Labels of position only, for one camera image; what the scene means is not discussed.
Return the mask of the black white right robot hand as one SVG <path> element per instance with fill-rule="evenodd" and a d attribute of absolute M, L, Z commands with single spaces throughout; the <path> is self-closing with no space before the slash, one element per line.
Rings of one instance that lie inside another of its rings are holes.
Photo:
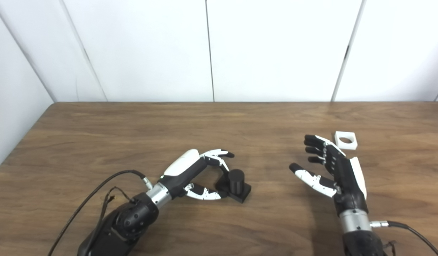
<path fill-rule="evenodd" d="M 305 135 L 304 145 L 305 151 L 311 154 L 308 162 L 323 165 L 333 179 L 316 175 L 295 162 L 290 164 L 289 169 L 309 187 L 332 198 L 338 215 L 347 210 L 369 213 L 359 159 L 348 158 L 333 142 L 317 135 Z"/>

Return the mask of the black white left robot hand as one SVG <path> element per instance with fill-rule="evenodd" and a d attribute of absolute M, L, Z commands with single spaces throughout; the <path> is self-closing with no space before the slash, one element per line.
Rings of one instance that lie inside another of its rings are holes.
<path fill-rule="evenodd" d="M 228 175 L 230 170 L 223 157 L 233 158 L 234 154 L 224 149 L 214 149 L 203 154 L 197 149 L 190 149 L 165 170 L 158 183 L 167 189 L 172 199 L 183 196 L 205 201 L 227 198 L 226 191 L 211 190 L 192 182 L 208 166 L 219 167 L 224 175 Z"/>

